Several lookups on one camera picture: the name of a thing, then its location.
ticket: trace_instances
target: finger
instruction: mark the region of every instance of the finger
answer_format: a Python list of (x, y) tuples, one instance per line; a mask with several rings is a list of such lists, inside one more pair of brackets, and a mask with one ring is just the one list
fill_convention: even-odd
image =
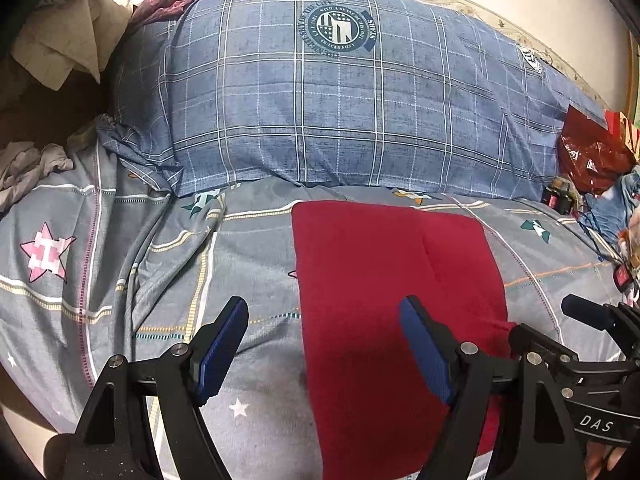
[(595, 480), (602, 471), (602, 463), (593, 465), (591, 468), (587, 468), (587, 480)]
[(609, 455), (609, 459), (607, 460), (607, 469), (609, 471), (611, 471), (616, 466), (618, 460), (620, 460), (620, 457), (622, 457), (625, 451), (625, 447), (617, 447), (611, 452), (611, 455)]
[(602, 460), (609, 450), (610, 447), (605, 444), (601, 444), (599, 442), (588, 442), (587, 457), (584, 459), (584, 466), (589, 468), (590, 466), (602, 464)]

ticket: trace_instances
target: white cloth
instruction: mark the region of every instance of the white cloth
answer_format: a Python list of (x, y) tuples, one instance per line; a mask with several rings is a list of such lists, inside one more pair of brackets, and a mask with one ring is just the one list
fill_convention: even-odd
[(44, 86), (58, 90), (77, 68), (100, 82), (133, 13), (130, 0), (74, 0), (27, 18), (11, 54)]

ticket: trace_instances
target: human hand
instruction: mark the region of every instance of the human hand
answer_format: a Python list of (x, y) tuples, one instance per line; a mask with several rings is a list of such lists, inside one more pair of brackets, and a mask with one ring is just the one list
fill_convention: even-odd
[(584, 468), (587, 471), (587, 480), (594, 480), (602, 471), (603, 467), (607, 467), (607, 471), (611, 471), (620, 457), (625, 452), (624, 447), (606, 446), (598, 442), (587, 443), (587, 457), (584, 460)]

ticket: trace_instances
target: red plastic bag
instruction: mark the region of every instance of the red plastic bag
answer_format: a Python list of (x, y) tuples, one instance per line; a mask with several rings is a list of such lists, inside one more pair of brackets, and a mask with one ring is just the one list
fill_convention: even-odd
[(636, 158), (625, 143), (569, 106), (558, 137), (559, 173), (566, 173), (581, 193), (601, 194), (629, 173)]

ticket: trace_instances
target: blue fabric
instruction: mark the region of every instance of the blue fabric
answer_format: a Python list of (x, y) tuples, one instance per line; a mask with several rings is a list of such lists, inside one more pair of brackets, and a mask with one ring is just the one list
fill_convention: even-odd
[[(317, 46), (305, 19), (323, 2), (370, 18), (375, 40)], [(121, 45), (115, 121), (97, 129), (179, 196), (276, 175), (539, 200), (568, 105), (604, 124), (573, 82), (541, 72), (483, 22), (414, 0), (197, 0)]]
[(631, 215), (640, 205), (640, 166), (619, 177), (599, 199), (594, 200), (592, 195), (586, 198), (591, 210), (578, 218), (578, 224), (588, 235), (586, 228), (596, 231), (617, 251), (618, 235), (628, 228)]
[(451, 403), (456, 391), (450, 383), (449, 363), (442, 357), (431, 332), (423, 325), (408, 298), (400, 302), (399, 319), (402, 334), (427, 388), (443, 404)]

